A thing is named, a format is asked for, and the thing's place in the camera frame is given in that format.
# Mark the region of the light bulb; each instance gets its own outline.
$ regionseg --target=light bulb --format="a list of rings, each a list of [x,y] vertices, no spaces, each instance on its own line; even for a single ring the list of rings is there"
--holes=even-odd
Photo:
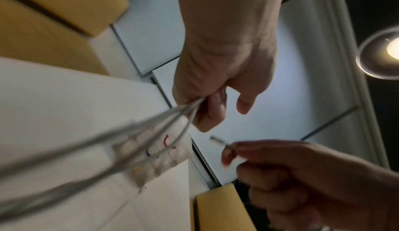
[[[399,37],[392,40],[387,47],[388,54],[396,60],[399,60]]]

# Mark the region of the hand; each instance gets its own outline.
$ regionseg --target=hand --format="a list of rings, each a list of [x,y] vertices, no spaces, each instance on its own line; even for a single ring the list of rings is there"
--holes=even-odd
[[[224,120],[226,86],[240,92],[242,114],[269,86],[281,1],[179,0],[186,36],[173,96],[179,105],[208,98],[194,121],[200,131]]]
[[[354,231],[399,229],[399,176],[321,145],[265,140],[223,151],[238,155],[240,181],[253,205],[267,209],[276,228],[305,231],[328,226]]]

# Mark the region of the lamp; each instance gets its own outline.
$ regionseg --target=lamp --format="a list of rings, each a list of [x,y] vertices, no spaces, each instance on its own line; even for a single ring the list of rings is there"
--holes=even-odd
[[[399,80],[399,27],[375,33],[359,47],[357,65],[366,74]]]

